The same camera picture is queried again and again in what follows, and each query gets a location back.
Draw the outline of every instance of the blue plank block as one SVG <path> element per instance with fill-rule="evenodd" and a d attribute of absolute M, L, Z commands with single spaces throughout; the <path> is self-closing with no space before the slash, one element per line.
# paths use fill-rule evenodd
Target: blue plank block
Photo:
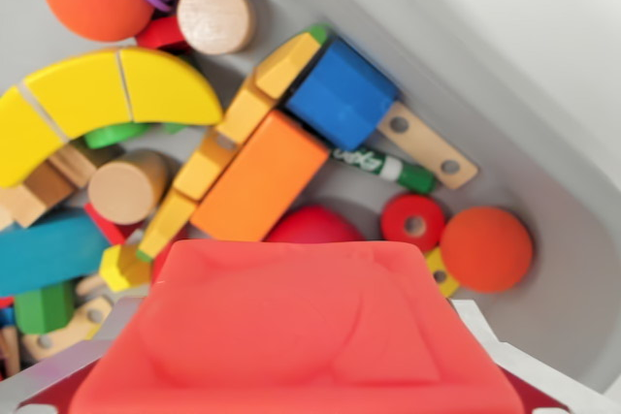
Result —
<path fill-rule="evenodd" d="M 0 296 L 14 296 L 99 269 L 108 242 L 81 209 L 54 212 L 0 233 Z"/>
<path fill-rule="evenodd" d="M 337 39 L 286 107 L 336 147 L 354 150 L 385 117 L 398 92 L 391 80 Z"/>

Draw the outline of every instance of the wooden block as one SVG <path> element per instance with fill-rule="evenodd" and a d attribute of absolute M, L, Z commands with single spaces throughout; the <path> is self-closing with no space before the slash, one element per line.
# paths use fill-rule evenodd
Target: wooden block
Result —
<path fill-rule="evenodd" d="M 131 120 L 114 48 L 55 63 L 24 83 L 71 140 Z"/>
<path fill-rule="evenodd" d="M 16 87 L 0 97 L 0 187 L 23 182 L 65 144 Z"/>
<path fill-rule="evenodd" d="M 237 145 L 247 141 L 277 104 L 275 99 L 256 87 L 254 80 L 254 73 L 245 79 L 226 110 L 224 119 L 215 127 L 215 131 Z"/>
<path fill-rule="evenodd" d="M 400 102 L 395 102 L 377 130 L 447 188 L 457 189 L 478 174 L 475 164 Z"/>
<path fill-rule="evenodd" d="M 85 188 L 99 167 L 121 153 L 116 145 L 91 149 L 83 140 L 75 140 L 53 154 L 49 162 L 75 186 Z"/>
<path fill-rule="evenodd" d="M 263 239 L 328 157 L 327 148 L 271 112 L 192 215 L 214 239 Z"/>
<path fill-rule="evenodd" d="M 180 58 L 146 48 L 124 48 L 119 57 L 134 121 L 214 125 L 222 119 L 210 83 Z"/>
<path fill-rule="evenodd" d="M 95 173 L 88 184 L 88 198 L 105 219 L 133 225 L 153 212 L 168 187 L 170 175 L 162 154 L 134 150 Z"/>
<path fill-rule="evenodd" d="M 311 33 L 295 36 L 256 67 L 257 87 L 273 99 L 280 99 L 320 50 L 321 44 Z"/>
<path fill-rule="evenodd" d="M 427 266 L 434 276 L 436 283 L 438 283 L 442 295 L 445 298 L 450 298 L 459 289 L 460 284 L 455 277 L 446 270 L 440 248 L 437 247 L 426 254 L 425 257 L 427 258 Z"/>
<path fill-rule="evenodd" d="M 177 15 L 185 40 L 207 55 L 237 52 L 254 35 L 248 0 L 179 0 Z"/>
<path fill-rule="evenodd" d="M 194 201 L 201 201 L 237 153 L 218 143 L 218 134 L 210 131 L 185 162 L 173 182 L 175 189 Z"/>
<path fill-rule="evenodd" d="M 48 334 L 74 316 L 73 283 L 64 281 L 15 296 L 16 321 L 23 334 Z"/>
<path fill-rule="evenodd" d="M 145 237 L 139 245 L 138 254 L 141 259 L 152 261 L 157 257 L 185 226 L 197 206 L 195 201 L 187 198 L 175 188 L 171 188 L 148 224 Z"/>
<path fill-rule="evenodd" d="M 141 261 L 137 252 L 137 244 L 112 246 L 104 251 L 99 274 L 115 293 L 150 283 L 151 264 Z"/>
<path fill-rule="evenodd" d="M 112 308 L 106 298 L 96 298 L 76 309 L 73 319 L 64 329 L 49 334 L 27 334 L 21 342 L 36 361 L 41 361 L 84 341 L 93 328 L 106 320 Z"/>
<path fill-rule="evenodd" d="M 44 162 L 20 186 L 0 188 L 0 204 L 21 227 L 28 228 L 75 190 L 52 164 Z"/>

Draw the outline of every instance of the white plastic bin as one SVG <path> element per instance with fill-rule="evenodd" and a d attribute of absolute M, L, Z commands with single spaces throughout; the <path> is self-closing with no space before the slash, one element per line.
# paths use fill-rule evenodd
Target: white plastic bin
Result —
<path fill-rule="evenodd" d="M 621 372 L 618 0 L 253 1 L 252 47 L 200 59 L 223 102 L 285 38 L 318 20 L 335 25 L 481 168 L 466 187 L 435 194 L 447 210 L 506 207 L 536 239 L 537 260 L 519 287 L 458 297 L 474 296 L 501 340 L 604 390 Z M 45 0 L 0 0 L 0 31 L 0 91 L 98 47 L 66 31 Z M 154 132 L 131 146 L 185 158 L 200 137 Z M 374 143 L 399 153 L 381 137 Z M 328 203 L 373 239 L 376 215 L 398 191 L 330 163 L 304 198 Z"/>

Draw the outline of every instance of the green block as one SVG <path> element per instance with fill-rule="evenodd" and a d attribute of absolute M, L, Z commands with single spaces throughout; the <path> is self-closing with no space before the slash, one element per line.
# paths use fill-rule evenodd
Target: green block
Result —
<path fill-rule="evenodd" d="M 106 126 L 91 131 L 84 136 L 86 145 L 91 149 L 101 149 L 109 145 L 122 143 L 132 138 L 138 138 L 147 132 L 150 123 L 121 123 L 119 125 Z"/>
<path fill-rule="evenodd" d="M 48 334 L 66 327 L 74 308 L 71 281 L 15 296 L 16 323 L 24 334 Z"/>

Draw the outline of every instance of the orange block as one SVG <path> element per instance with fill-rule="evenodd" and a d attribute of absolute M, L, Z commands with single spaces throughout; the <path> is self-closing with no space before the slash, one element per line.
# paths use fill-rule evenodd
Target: orange block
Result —
<path fill-rule="evenodd" d="M 263 239 L 328 157 L 328 149 L 272 111 L 194 212 L 214 239 Z"/>

